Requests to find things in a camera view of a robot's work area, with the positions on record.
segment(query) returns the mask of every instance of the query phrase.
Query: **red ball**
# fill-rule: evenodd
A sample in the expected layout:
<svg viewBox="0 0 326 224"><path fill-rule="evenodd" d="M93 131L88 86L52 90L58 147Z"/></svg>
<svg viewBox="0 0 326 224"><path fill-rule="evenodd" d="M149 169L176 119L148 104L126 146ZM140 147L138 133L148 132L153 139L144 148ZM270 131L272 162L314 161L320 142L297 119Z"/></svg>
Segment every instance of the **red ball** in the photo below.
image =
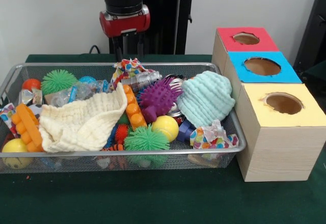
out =
<svg viewBox="0 0 326 224"><path fill-rule="evenodd" d="M32 91L32 88L41 89L41 82L36 79L28 79L22 84L22 89L27 89Z"/></svg>

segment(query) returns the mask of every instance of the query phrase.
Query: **green tablecloth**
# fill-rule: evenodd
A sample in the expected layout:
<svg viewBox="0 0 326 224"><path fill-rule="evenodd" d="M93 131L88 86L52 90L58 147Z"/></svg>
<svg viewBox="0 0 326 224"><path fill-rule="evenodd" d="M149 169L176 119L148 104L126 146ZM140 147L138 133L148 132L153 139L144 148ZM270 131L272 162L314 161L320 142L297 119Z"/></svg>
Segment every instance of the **green tablecloth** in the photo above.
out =
<svg viewBox="0 0 326 224"><path fill-rule="evenodd" d="M114 62L106 54L27 62ZM146 62L210 61L209 55ZM244 183L226 169L0 175L0 223L326 223L326 151L306 182Z"/></svg>

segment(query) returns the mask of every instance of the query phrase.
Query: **orange spiky ball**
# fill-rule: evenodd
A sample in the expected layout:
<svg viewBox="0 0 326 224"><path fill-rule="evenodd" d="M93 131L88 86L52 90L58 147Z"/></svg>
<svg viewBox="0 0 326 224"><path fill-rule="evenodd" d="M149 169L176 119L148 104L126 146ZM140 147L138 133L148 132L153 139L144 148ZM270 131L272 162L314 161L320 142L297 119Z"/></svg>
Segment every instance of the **orange spiky ball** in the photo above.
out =
<svg viewBox="0 0 326 224"><path fill-rule="evenodd" d="M128 129L129 126L126 124L120 124L118 126L116 135L115 135L115 141L117 144L124 144L124 139L128 136Z"/></svg>

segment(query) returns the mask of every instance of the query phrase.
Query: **yellow ball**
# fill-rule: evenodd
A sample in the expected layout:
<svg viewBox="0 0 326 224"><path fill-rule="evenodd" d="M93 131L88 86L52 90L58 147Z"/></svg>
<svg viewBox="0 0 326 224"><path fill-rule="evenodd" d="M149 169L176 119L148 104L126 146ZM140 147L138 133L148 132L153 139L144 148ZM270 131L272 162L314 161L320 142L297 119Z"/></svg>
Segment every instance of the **yellow ball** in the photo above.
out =
<svg viewBox="0 0 326 224"><path fill-rule="evenodd" d="M157 117L157 120L152 123L152 130L156 129L167 136L169 142L175 140L179 133L179 125L171 116Z"/></svg>
<svg viewBox="0 0 326 224"><path fill-rule="evenodd" d="M20 139L12 139L4 145L2 149L3 153L24 153L27 151L27 146L24 142ZM3 162L12 169L22 169L28 166L33 158L30 157L15 157L15 158L2 158Z"/></svg>

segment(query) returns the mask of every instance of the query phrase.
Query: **stacked boxes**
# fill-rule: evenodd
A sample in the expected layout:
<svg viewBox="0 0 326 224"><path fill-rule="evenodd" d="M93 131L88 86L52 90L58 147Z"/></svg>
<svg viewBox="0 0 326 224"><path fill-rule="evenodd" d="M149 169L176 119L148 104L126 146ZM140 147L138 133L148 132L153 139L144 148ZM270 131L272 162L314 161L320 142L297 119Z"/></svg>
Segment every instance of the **stacked boxes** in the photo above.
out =
<svg viewBox="0 0 326 224"><path fill-rule="evenodd" d="M219 28L212 62L231 81L247 139L245 181L307 180L326 140L326 116L262 28Z"/></svg>

